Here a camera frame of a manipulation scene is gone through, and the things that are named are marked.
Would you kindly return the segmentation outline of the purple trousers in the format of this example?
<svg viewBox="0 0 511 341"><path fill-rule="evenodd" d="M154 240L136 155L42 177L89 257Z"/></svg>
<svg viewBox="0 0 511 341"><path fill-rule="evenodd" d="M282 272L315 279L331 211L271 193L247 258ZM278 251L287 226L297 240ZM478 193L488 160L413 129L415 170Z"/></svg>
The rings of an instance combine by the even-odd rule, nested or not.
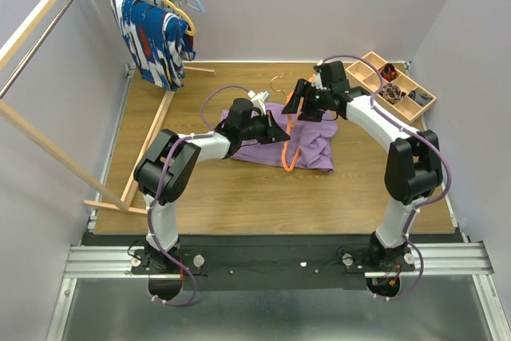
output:
<svg viewBox="0 0 511 341"><path fill-rule="evenodd" d="M320 122L309 122L298 121L295 115L282 114L281 104L268 103L267 109L282 129L291 123L291 139L269 145L245 141L242 148L232 155L232 159L276 166L288 172L295 168L334 171L331 139L339 127L331 112L325 112Z"/></svg>

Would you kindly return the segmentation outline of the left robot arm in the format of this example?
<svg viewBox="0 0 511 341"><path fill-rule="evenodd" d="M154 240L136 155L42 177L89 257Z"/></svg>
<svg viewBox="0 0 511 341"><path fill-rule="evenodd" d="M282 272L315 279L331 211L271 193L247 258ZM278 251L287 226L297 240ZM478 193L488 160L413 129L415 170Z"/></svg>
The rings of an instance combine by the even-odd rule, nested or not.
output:
<svg viewBox="0 0 511 341"><path fill-rule="evenodd" d="M229 158L244 144L267 145L290 139L267 110L268 98L267 91L236 98L227 116L207 133L179 135L164 129L138 162L133 177L147 208L149 263L158 272L170 272L176 265L186 269L173 250L179 243L176 201L196 164Z"/></svg>

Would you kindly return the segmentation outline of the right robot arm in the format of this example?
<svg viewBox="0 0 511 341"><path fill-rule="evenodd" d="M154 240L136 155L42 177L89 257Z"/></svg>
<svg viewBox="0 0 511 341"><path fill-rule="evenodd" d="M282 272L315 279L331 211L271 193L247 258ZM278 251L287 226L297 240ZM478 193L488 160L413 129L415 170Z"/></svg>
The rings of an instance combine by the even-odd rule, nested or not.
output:
<svg viewBox="0 0 511 341"><path fill-rule="evenodd" d="M283 113L309 122L321 121L327 111L364 129L386 150L384 183L390 199L362 252L362 263L373 270L389 269L405 256L416 215L442 183L438 137L412 129L380 109L366 89L350 86L340 61L319 62L314 77L299 79L283 107Z"/></svg>

